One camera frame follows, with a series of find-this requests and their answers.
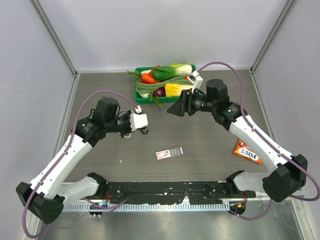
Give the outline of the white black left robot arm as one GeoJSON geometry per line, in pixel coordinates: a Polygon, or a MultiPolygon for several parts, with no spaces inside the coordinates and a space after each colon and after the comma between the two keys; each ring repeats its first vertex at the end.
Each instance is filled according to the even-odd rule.
{"type": "Polygon", "coordinates": [[[77,118],[64,147],[46,168],[30,183],[21,182],[16,193],[24,206],[44,224],[53,223],[63,208],[85,197],[102,199],[107,192],[107,180],[95,173],[63,186],[66,177],[78,162],[108,133],[117,133],[122,138],[145,128],[148,120],[142,108],[120,111],[119,102],[111,97],[101,98],[90,114],[77,118]]]}

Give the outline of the red white staple box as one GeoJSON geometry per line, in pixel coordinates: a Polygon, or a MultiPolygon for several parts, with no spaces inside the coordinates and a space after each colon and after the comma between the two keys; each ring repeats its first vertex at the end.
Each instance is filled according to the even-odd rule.
{"type": "Polygon", "coordinates": [[[155,156],[156,156],[156,160],[159,161],[159,160],[164,160],[172,157],[181,156],[183,154],[184,152],[182,147],[177,147],[173,149],[158,151],[155,153],[155,156]]]}

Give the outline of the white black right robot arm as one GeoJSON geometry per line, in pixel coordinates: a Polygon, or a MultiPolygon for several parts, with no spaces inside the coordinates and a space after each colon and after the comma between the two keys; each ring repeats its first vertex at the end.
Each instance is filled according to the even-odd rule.
{"type": "Polygon", "coordinates": [[[307,176],[303,171],[307,169],[307,159],[280,147],[248,114],[241,113],[240,105],[230,101],[227,86],[221,79],[208,80],[206,93],[183,90],[178,101],[167,109],[167,113],[178,117],[192,116],[198,111],[211,113],[218,124],[243,140],[268,170],[265,173],[240,170],[230,175],[225,186],[230,197],[254,191],[266,193],[280,203],[306,184],[307,176]]]}

